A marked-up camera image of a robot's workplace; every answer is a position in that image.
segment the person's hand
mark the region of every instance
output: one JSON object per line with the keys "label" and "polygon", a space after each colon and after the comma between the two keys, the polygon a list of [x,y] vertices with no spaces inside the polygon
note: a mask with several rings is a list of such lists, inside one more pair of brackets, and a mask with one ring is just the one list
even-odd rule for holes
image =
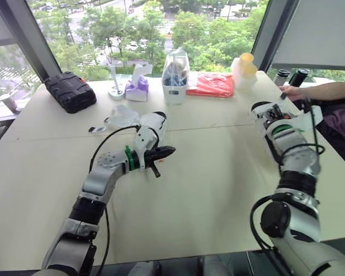
{"label": "person's hand", "polygon": [[303,93],[299,87],[295,86],[279,86],[278,87],[282,92],[284,92],[288,97],[289,100],[296,101],[298,99],[303,99]]}

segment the tabletop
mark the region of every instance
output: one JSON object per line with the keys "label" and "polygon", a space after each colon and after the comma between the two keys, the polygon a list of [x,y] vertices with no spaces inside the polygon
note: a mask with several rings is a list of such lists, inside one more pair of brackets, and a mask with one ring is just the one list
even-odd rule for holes
{"label": "tabletop", "polygon": [[187,96],[181,105],[166,105],[160,78],[148,78],[148,102],[126,99],[113,100],[108,94],[111,81],[89,82],[97,96],[97,103],[75,114],[68,114],[42,85],[34,94],[19,118],[13,122],[3,141],[38,140],[88,136],[90,127],[103,126],[112,108],[123,104],[139,114],[163,111],[167,115],[169,130],[199,129],[248,125],[251,106],[258,101],[275,101],[280,91],[262,71],[250,93],[236,94],[233,98]]}
{"label": "tabletop", "polygon": [[[102,138],[0,143],[0,270],[40,267]],[[133,138],[115,136],[101,152],[121,150]],[[273,193],[279,178],[254,126],[172,131],[164,144],[177,150],[157,164],[161,178],[150,170],[133,171],[117,183],[108,205],[106,263],[258,249],[250,209]],[[323,138],[320,144],[327,148],[316,193],[322,239],[345,237],[345,163]],[[105,241],[103,218],[96,265]]]}

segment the green ring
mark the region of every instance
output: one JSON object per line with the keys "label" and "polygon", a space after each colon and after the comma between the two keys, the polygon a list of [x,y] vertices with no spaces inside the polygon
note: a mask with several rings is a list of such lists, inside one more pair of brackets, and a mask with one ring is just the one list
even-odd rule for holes
{"label": "green ring", "polygon": [[125,147],[125,153],[129,159],[129,170],[133,171],[135,169],[134,160],[133,160],[132,152],[131,152],[131,149],[129,148],[129,146]]}
{"label": "green ring", "polygon": [[289,129],[292,128],[291,125],[279,125],[278,127],[276,127],[273,131],[272,131],[272,135],[275,135],[281,131],[284,131],[285,129]]}

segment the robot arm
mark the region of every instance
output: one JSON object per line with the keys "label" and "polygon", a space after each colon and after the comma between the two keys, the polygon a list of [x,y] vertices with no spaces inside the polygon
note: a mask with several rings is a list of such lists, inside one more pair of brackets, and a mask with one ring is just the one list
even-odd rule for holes
{"label": "robot arm", "polygon": [[[127,146],[125,151],[108,152],[98,158],[97,165],[85,179],[69,217],[63,222],[43,260],[43,270],[35,276],[90,274],[97,249],[93,240],[117,180],[142,165],[143,169],[151,167],[156,174],[154,161],[175,151],[169,146],[158,147],[159,138],[166,130],[166,117],[161,115],[163,113],[152,114],[147,116],[149,120],[137,132],[135,151]],[[146,147],[138,147],[142,139],[147,142]]]}
{"label": "robot arm", "polygon": [[[314,106],[316,124],[322,116]],[[315,199],[319,154],[309,147],[300,130],[312,127],[310,112],[295,117],[282,100],[253,106],[256,127],[279,164],[280,182],[263,210],[260,225],[294,275],[345,275],[345,256],[320,243]]]}

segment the yellow cap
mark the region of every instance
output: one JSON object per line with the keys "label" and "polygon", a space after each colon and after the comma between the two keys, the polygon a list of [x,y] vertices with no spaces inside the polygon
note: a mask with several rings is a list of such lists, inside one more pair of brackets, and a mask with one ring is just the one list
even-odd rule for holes
{"label": "yellow cap", "polygon": [[248,78],[250,76],[254,76],[257,71],[258,69],[255,65],[248,63],[243,67],[242,76]]}
{"label": "yellow cap", "polygon": [[254,56],[251,53],[243,53],[240,55],[241,62],[252,62],[254,60]]}

